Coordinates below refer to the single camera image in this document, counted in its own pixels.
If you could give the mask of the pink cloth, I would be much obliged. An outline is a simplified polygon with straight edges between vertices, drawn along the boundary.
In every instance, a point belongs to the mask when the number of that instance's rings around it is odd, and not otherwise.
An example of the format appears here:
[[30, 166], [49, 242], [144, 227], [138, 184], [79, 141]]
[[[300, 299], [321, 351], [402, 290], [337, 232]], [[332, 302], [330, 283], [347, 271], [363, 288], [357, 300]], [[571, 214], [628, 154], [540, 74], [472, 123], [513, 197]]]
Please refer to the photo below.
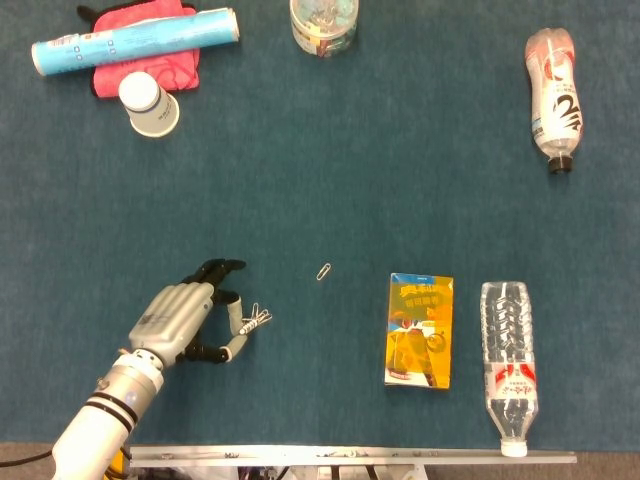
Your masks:
[[[76, 13], [91, 25], [92, 32], [99, 32], [144, 20], [194, 15], [196, 9], [181, 0], [133, 0], [102, 11], [79, 5]], [[121, 81], [137, 71], [151, 75], [165, 91], [195, 89], [199, 86], [199, 60], [200, 50], [193, 49], [98, 66], [93, 71], [91, 90], [98, 98], [115, 98]]]

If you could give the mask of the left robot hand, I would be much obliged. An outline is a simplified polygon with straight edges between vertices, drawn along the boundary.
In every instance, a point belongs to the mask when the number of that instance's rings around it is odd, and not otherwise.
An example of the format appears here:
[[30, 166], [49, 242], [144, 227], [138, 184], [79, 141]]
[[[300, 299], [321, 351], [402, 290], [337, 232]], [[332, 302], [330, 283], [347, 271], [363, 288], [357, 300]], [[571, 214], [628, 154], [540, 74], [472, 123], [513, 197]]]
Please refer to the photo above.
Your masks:
[[[233, 360], [248, 336], [241, 332], [241, 297], [222, 290], [220, 284], [230, 272], [245, 266], [242, 260], [210, 259], [181, 282], [162, 289], [129, 333], [131, 347], [152, 352], [166, 368], [182, 361], [222, 364]], [[227, 308], [231, 339], [223, 346], [206, 346], [199, 332], [213, 309], [221, 305]]]

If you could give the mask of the light blue rolled tube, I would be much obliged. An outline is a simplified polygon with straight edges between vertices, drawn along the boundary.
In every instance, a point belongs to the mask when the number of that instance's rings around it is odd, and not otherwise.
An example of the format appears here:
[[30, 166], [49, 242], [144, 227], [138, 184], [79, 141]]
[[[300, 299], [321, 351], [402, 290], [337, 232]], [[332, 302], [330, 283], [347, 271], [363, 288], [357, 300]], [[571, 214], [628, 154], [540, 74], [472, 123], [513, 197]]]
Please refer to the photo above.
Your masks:
[[239, 40], [232, 8], [205, 10], [194, 15], [140, 21], [132, 25], [85, 34], [71, 34], [36, 42], [31, 58], [42, 76], [96, 66], [183, 52]]

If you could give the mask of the aluminium frame rail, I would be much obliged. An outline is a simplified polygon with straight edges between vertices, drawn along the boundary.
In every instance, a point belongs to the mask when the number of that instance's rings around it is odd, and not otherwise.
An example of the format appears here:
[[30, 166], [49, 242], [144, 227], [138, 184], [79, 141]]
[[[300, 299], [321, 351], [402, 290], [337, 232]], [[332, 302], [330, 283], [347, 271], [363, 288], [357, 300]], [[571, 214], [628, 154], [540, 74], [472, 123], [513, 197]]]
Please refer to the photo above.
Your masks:
[[573, 452], [531, 450], [521, 458], [495, 449], [308, 445], [133, 446], [133, 468], [342, 465], [575, 464]]

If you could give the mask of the white capped water bottle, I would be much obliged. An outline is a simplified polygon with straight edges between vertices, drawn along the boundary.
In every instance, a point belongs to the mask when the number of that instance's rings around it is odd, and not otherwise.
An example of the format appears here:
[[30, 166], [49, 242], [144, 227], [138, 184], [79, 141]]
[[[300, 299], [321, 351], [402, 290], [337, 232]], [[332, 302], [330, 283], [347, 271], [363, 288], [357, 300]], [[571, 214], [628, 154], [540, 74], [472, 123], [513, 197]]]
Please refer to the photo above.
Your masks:
[[525, 283], [486, 282], [480, 318], [486, 409], [500, 434], [501, 453], [522, 458], [538, 413], [532, 306]]

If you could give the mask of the black capped drink bottle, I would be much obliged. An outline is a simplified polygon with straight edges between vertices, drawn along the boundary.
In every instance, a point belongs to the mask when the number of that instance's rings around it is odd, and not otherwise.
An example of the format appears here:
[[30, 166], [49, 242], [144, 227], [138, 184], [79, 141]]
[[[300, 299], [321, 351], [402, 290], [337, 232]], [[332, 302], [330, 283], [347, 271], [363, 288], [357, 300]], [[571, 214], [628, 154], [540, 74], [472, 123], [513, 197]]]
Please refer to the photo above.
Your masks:
[[575, 80], [575, 49], [564, 28], [543, 28], [526, 42], [531, 84], [531, 133], [552, 174], [569, 172], [584, 120]]

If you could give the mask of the white paper cup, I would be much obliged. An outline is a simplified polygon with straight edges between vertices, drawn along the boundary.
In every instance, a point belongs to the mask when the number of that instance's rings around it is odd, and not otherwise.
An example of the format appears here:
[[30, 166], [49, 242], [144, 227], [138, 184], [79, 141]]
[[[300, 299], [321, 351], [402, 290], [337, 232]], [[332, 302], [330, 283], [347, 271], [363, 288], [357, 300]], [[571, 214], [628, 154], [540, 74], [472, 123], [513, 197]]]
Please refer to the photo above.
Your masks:
[[146, 72], [127, 75], [119, 84], [118, 95], [132, 128], [143, 136], [160, 138], [168, 135], [179, 121], [176, 99]]

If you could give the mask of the clear jar of binder clips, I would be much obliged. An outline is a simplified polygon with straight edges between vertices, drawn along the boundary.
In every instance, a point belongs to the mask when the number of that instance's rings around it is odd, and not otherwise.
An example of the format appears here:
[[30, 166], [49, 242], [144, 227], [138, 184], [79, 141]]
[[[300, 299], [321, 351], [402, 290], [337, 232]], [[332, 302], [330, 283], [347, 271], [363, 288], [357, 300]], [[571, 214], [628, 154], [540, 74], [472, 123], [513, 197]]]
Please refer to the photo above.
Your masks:
[[359, 6], [359, 0], [289, 0], [294, 40], [317, 57], [340, 53], [355, 38]]

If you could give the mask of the yellow snack box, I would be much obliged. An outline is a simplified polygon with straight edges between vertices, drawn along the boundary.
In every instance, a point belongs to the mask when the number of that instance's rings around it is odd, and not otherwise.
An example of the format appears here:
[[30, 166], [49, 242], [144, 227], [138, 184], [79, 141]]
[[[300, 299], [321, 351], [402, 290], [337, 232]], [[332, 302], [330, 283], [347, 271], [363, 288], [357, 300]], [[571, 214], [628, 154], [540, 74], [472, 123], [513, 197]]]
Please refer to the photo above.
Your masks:
[[454, 279], [390, 275], [384, 383], [447, 390], [451, 385]]

